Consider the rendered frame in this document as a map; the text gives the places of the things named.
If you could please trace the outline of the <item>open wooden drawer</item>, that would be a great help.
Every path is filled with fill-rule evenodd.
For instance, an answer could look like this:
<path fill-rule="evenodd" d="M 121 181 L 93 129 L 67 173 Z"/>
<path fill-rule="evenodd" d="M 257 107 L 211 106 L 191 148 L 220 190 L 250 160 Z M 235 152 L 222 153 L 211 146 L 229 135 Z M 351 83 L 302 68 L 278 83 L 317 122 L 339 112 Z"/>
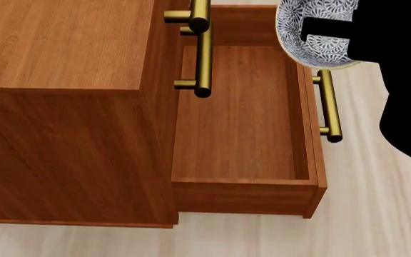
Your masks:
<path fill-rule="evenodd" d="M 181 91 L 177 209 L 311 218 L 327 189 L 312 72 L 275 33 L 276 7 L 213 6 L 213 90 Z"/>

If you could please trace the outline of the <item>blue white patterned bowl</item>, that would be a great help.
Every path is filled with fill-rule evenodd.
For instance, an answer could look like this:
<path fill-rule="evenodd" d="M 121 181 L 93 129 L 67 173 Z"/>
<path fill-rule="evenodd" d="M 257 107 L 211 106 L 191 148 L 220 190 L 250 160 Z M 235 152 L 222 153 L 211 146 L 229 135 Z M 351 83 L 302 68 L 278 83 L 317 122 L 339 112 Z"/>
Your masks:
<path fill-rule="evenodd" d="M 282 49 L 294 61 L 317 70 L 338 70 L 360 63 L 348 57 L 347 39 L 312 35 L 306 41 L 300 38 L 305 17 L 352 21 L 358 3 L 359 0 L 280 0 L 275 30 Z"/>

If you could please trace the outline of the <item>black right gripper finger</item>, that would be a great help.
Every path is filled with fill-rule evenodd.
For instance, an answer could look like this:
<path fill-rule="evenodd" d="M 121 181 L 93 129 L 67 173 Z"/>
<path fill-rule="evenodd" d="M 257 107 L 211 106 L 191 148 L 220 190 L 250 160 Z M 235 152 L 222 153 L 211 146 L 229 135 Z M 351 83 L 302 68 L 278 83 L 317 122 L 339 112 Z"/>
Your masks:
<path fill-rule="evenodd" d="M 351 32 L 351 21 L 321 19 L 310 16 L 303 19 L 303 36 L 350 36 Z"/>

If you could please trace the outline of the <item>brown wooden cabinet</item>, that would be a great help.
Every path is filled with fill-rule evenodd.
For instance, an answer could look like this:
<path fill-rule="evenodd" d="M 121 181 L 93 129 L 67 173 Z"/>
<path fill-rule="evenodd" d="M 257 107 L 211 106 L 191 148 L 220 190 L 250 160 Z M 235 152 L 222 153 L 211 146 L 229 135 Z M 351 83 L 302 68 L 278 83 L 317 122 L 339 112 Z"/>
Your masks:
<path fill-rule="evenodd" d="M 171 228 L 189 0 L 0 0 L 0 223 Z"/>

